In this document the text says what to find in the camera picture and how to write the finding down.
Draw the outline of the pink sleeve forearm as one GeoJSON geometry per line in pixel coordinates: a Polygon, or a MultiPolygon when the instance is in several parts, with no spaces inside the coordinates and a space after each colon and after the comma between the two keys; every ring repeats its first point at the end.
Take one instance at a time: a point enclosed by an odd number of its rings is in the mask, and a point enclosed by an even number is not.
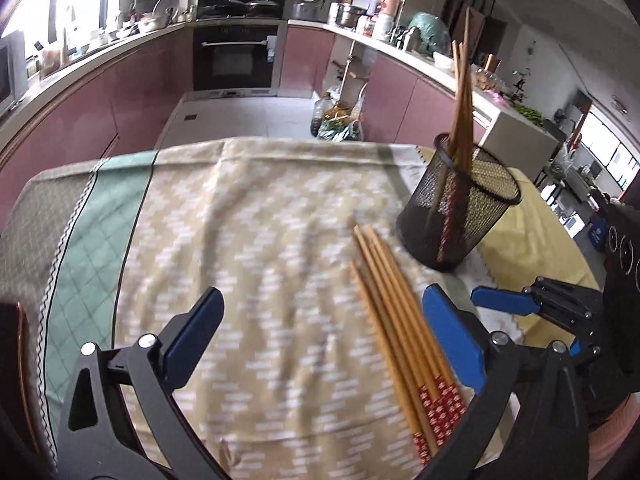
{"type": "Polygon", "coordinates": [[[614,456],[639,418],[639,397],[632,394],[589,435],[588,478],[593,479],[614,456]]]}

